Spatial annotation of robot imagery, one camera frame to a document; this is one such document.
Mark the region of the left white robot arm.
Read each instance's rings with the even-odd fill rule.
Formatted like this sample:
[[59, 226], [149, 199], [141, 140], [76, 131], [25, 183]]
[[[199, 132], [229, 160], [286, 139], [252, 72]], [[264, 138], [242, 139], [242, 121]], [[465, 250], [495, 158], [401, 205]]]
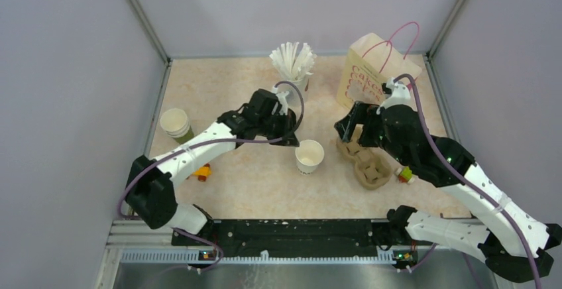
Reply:
[[289, 108], [288, 94], [275, 87], [258, 89], [248, 103], [223, 113], [188, 142], [153, 159], [138, 157], [120, 200], [151, 229], [182, 229], [195, 244], [208, 243], [210, 216], [196, 205], [178, 203], [176, 190], [201, 167], [244, 143], [297, 147], [302, 117]]

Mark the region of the white paper cup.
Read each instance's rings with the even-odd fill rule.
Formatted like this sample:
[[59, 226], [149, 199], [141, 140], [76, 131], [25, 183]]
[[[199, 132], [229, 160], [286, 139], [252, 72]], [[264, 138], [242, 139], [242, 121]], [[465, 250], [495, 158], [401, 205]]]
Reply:
[[311, 139], [300, 141], [295, 149], [296, 166], [301, 174], [313, 173], [325, 158], [322, 145]]

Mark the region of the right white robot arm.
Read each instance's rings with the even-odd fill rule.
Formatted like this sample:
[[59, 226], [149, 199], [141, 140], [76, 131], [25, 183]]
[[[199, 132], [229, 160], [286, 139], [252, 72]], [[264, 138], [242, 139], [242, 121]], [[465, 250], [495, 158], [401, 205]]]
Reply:
[[388, 234], [445, 245], [482, 261], [515, 283], [539, 282], [551, 272], [549, 249], [561, 244], [561, 226], [542, 223], [516, 205], [461, 144], [431, 135], [423, 115], [410, 106], [356, 102], [334, 125], [341, 141], [380, 148], [414, 175], [458, 199], [478, 225], [453, 223], [410, 206], [391, 209]]

